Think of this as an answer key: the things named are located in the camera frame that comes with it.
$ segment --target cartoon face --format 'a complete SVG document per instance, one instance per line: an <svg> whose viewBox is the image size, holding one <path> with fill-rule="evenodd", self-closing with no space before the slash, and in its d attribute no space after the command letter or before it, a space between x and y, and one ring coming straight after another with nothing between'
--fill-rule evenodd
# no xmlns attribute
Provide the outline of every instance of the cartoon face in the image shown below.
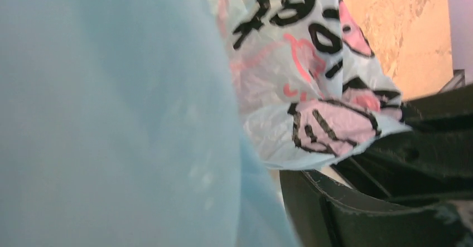
<svg viewBox="0 0 473 247"><path fill-rule="evenodd" d="M343 41L353 52L361 56L373 57L374 53L369 46L368 40L363 35L361 28L351 17L345 2L340 0L339 4Z"/></svg>

